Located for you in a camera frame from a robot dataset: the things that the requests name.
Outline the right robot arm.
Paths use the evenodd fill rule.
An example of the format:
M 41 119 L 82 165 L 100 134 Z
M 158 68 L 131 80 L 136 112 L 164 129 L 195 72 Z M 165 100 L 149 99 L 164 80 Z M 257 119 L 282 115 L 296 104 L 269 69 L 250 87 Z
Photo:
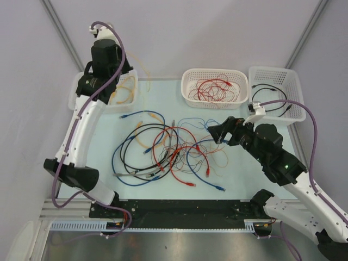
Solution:
M 274 194 L 261 190 L 252 198 L 251 213 L 285 222 L 307 236 L 328 260 L 347 260 L 347 213 L 324 192 L 315 191 L 306 167 L 283 146 L 283 137 L 275 125 L 254 126 L 243 118 L 228 117 L 222 124 L 209 126 L 216 144 L 231 134 L 229 146 L 240 145 L 262 166 L 267 178 L 293 194 L 307 209 L 302 212 L 284 203 Z

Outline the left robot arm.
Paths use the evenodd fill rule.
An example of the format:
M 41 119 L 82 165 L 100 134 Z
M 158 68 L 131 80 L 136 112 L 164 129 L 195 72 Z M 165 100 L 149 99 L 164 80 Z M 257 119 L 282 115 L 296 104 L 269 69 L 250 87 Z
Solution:
M 96 125 L 120 75 L 130 68 L 125 64 L 125 50 L 119 41 L 95 41 L 91 56 L 76 84 L 73 116 L 62 146 L 53 159 L 45 160 L 43 167 L 54 177 L 54 184 L 62 182 L 98 201 L 101 211 L 112 218 L 120 211 L 120 204 L 115 201 L 117 194 L 101 181 L 98 170 L 86 165 L 86 159 Z

